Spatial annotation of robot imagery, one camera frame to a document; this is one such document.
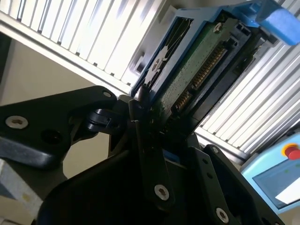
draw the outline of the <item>bolt head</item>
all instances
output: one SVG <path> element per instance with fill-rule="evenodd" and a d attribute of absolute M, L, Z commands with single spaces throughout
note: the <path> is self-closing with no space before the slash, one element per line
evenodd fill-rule
<path fill-rule="evenodd" d="M 28 126 L 28 121 L 22 116 L 10 116 L 5 120 L 8 127 L 12 129 L 24 129 Z"/>
<path fill-rule="evenodd" d="M 212 149 L 214 150 L 214 153 L 219 153 L 219 150 L 217 149 L 217 148 L 215 148 L 215 147 L 212 147 Z"/>
<path fill-rule="evenodd" d="M 221 31 L 222 27 L 223 27 L 223 24 L 221 22 L 219 22 L 214 28 L 214 33 L 219 33 Z"/>
<path fill-rule="evenodd" d="M 106 97 L 108 97 L 108 98 L 110 98 L 110 97 L 112 96 L 110 93 L 108 93 L 108 92 L 106 92 L 106 91 L 103 91 L 103 94 L 104 94 L 104 96 L 106 96 Z"/>
<path fill-rule="evenodd" d="M 163 201 L 167 201 L 170 197 L 168 189 L 164 185 L 161 185 L 161 184 L 157 184 L 154 187 L 154 192 L 155 192 L 156 196 Z"/>
<path fill-rule="evenodd" d="M 216 208 L 217 217 L 225 224 L 229 223 L 229 217 L 226 212 L 221 208 Z"/>

